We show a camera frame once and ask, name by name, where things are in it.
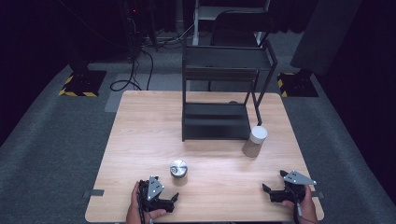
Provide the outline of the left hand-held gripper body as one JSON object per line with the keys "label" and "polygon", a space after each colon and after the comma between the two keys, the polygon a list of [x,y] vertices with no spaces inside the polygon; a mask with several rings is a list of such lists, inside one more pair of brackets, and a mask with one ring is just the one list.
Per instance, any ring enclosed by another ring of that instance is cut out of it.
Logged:
{"label": "left hand-held gripper body", "polygon": [[164,185],[157,181],[153,175],[148,180],[140,180],[138,189],[137,200],[142,212],[151,212],[157,209],[164,209],[167,213],[174,211],[175,204],[170,203],[171,199],[160,198]]}

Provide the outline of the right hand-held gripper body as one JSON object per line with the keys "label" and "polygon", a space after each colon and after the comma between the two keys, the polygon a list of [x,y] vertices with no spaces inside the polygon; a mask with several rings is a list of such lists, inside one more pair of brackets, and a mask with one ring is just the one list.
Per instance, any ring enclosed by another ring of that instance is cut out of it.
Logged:
{"label": "right hand-held gripper body", "polygon": [[272,203],[282,203],[283,201],[291,201],[300,203],[305,196],[305,185],[315,186],[317,182],[299,172],[292,170],[285,177],[284,188],[282,190],[271,190],[269,193]]}

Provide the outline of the glass jar with metal lid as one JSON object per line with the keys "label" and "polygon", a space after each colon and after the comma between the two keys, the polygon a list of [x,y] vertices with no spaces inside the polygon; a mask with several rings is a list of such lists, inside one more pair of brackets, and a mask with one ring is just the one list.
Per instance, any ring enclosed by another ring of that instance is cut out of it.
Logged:
{"label": "glass jar with metal lid", "polygon": [[173,177],[173,183],[177,186],[183,186],[188,181],[188,165],[181,159],[171,162],[169,172]]}

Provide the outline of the glass jar with white lid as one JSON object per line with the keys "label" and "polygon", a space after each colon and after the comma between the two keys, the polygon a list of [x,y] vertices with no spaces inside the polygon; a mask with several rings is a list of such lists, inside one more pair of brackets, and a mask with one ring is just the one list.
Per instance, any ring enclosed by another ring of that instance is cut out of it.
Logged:
{"label": "glass jar with white lid", "polygon": [[248,140],[242,147],[242,151],[250,158],[256,158],[262,149],[262,144],[268,136],[267,130],[262,126],[255,126],[251,129]]}

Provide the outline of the black two-tier metal rack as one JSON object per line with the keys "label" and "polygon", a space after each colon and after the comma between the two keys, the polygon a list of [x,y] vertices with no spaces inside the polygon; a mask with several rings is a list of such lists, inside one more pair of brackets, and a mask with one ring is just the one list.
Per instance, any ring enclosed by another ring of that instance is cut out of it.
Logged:
{"label": "black two-tier metal rack", "polygon": [[183,140],[243,140],[249,137],[248,103],[262,123],[260,104],[275,72],[277,59],[271,43],[259,48],[183,47],[182,83],[190,80],[231,81],[248,84],[245,101],[238,103],[193,103],[182,91]]}

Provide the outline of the person's left hand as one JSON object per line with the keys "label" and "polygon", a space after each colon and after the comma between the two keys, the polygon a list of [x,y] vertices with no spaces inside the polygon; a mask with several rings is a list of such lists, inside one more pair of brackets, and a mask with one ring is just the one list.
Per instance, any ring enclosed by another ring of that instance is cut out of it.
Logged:
{"label": "person's left hand", "polygon": [[158,217],[162,217],[166,214],[164,209],[157,209],[151,212],[145,212],[144,217],[145,221],[141,220],[140,212],[139,212],[139,203],[137,200],[137,193],[139,191],[139,182],[136,182],[131,194],[131,203],[129,205],[127,215],[125,218],[125,224],[150,224],[151,221]]}

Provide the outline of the person's right hand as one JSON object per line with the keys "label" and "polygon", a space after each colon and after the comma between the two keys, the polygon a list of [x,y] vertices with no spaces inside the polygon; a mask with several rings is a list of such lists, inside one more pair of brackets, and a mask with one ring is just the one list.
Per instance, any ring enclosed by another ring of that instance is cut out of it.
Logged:
{"label": "person's right hand", "polygon": [[311,188],[307,185],[305,188],[305,196],[303,201],[300,203],[302,216],[297,217],[299,224],[318,224],[318,217],[316,213],[316,207],[312,199]]}

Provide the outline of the black base with hazard stripes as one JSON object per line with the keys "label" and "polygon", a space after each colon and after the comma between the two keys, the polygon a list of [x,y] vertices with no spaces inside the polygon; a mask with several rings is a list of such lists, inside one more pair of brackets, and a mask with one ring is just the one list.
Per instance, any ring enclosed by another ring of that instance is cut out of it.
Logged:
{"label": "black base with hazard stripes", "polygon": [[280,73],[276,77],[282,97],[318,97],[311,79],[297,73]]}
{"label": "black base with hazard stripes", "polygon": [[64,83],[59,95],[98,97],[106,71],[89,70],[85,74],[73,72]]}

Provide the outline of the grey slanted panel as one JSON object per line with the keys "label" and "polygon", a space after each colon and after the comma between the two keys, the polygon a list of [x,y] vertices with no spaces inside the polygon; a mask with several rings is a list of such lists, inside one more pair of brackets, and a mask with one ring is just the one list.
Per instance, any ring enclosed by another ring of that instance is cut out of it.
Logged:
{"label": "grey slanted panel", "polygon": [[290,65],[298,77],[324,76],[330,69],[362,0],[318,0]]}

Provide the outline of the black chair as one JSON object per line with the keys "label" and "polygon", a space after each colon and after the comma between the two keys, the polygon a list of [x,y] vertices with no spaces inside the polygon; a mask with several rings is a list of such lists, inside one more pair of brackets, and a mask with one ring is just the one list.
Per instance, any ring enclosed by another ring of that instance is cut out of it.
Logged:
{"label": "black chair", "polygon": [[269,12],[227,10],[215,19],[211,46],[261,48],[276,28]]}

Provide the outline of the dark equipment tower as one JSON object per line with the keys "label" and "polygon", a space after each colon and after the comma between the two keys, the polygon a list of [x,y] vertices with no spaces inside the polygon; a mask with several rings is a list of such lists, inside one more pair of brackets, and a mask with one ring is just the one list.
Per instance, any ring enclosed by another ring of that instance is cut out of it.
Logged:
{"label": "dark equipment tower", "polygon": [[139,56],[146,36],[145,3],[144,0],[118,0],[118,4],[131,62]]}

